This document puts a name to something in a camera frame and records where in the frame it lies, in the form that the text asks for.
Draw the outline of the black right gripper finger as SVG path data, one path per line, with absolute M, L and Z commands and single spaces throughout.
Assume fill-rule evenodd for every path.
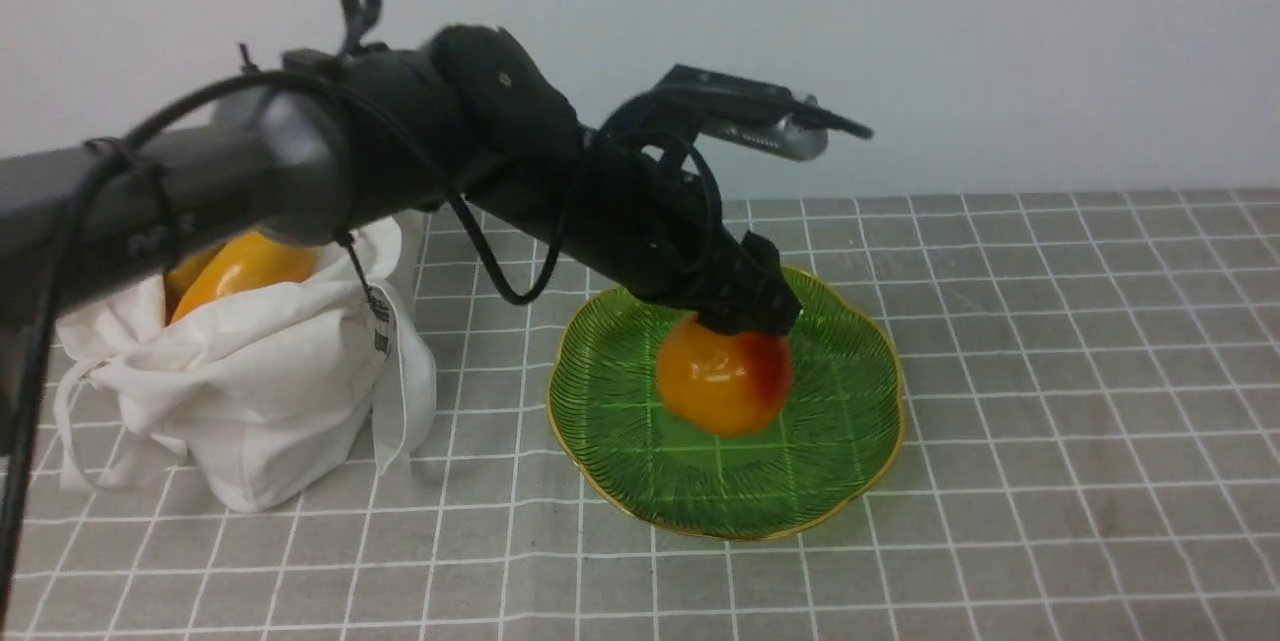
M 760 296 L 742 307 L 708 307 L 698 310 L 698 322 L 723 336 L 759 334 L 787 336 L 803 313 L 795 296 Z

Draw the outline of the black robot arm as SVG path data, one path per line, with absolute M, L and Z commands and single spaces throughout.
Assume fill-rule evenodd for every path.
M 801 312 L 776 246 L 723 226 L 698 136 L 786 157 L 772 132 L 827 113 L 790 90 L 673 67 L 600 129 L 579 120 L 508 32 L 443 29 L 422 49 L 338 61 L 288 52 L 283 70 L 215 82 L 123 139 L 3 162 L 3 328 L 27 328 L 73 191 L 113 157 L 65 255 L 58 310 L 164 271 L 179 253 L 257 228 L 328 244 L 394 212 L 453 205 L 498 218 L 659 307 L 718 334 L 783 336 Z

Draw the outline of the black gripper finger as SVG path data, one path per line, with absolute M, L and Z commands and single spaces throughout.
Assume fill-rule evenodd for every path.
M 780 249 L 745 232 L 735 262 L 735 307 L 742 317 L 795 317 L 796 296 L 785 278 Z

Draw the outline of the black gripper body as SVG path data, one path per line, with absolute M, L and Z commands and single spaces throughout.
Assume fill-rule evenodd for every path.
M 637 299 L 680 310 L 742 310 L 746 257 L 724 230 L 713 177 L 664 168 L 645 136 L 593 136 L 571 173 L 559 249 Z

